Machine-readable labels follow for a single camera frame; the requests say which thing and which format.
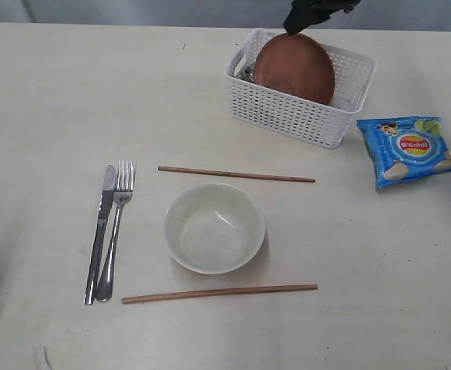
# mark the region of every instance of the knife handle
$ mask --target knife handle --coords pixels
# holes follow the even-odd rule
[[[98,281],[100,262],[102,260],[103,236],[107,222],[99,221],[96,225],[93,241],[92,259],[89,262],[88,280],[86,281],[85,304],[91,305],[95,299],[96,282]]]
[[[96,287],[96,300],[100,302],[108,301],[112,297],[112,290],[114,286],[114,267],[116,263],[116,246],[117,238],[119,236],[120,218],[123,215],[123,205],[118,204],[116,209],[116,216],[114,217],[114,226],[112,229],[112,237],[110,238],[109,250],[107,257],[103,264],[100,281]]]

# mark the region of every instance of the white ceramic bowl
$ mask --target white ceramic bowl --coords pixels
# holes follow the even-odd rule
[[[250,261],[263,244],[264,217],[242,190],[225,183],[192,187],[165,216],[173,259],[201,274],[224,274]]]

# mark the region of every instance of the fork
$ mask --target fork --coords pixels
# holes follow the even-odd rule
[[[100,281],[96,288],[96,300],[108,301],[112,297],[114,285],[114,263],[116,260],[116,245],[119,236],[120,219],[123,215],[124,205],[133,197],[134,177],[136,168],[132,161],[119,161],[117,170],[116,189],[114,192],[114,202],[116,203],[116,216],[114,217],[114,226],[112,237],[110,238],[109,250],[103,264]]]

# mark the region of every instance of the table knife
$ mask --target table knife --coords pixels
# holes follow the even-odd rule
[[[100,201],[99,216],[96,221],[95,240],[93,241],[92,259],[89,263],[88,280],[85,290],[85,304],[93,304],[96,282],[99,276],[100,261],[102,260],[103,237],[109,219],[110,209],[114,199],[116,187],[116,171],[113,166],[107,166],[103,179],[102,199]]]

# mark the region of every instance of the blue snack bag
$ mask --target blue snack bag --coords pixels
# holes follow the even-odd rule
[[[451,152],[439,117],[359,119],[374,160],[376,187],[451,172]]]

